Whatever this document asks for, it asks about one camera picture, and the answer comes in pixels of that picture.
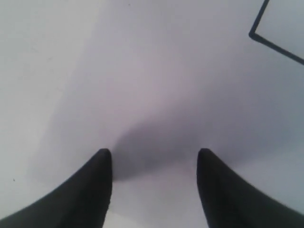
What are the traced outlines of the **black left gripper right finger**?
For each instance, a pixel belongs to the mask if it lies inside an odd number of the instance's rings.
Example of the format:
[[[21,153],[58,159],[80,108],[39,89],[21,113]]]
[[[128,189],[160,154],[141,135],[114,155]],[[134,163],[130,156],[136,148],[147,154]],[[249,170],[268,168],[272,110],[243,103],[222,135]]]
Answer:
[[[213,151],[197,158],[197,186],[210,228],[302,228],[303,214],[250,185]]]

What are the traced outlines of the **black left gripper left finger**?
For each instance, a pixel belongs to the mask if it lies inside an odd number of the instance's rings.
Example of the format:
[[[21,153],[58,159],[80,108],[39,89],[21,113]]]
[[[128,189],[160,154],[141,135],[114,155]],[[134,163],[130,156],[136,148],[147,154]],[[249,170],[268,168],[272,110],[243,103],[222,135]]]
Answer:
[[[31,205],[1,219],[2,228],[101,228],[112,195],[112,156],[100,149],[76,173]]]

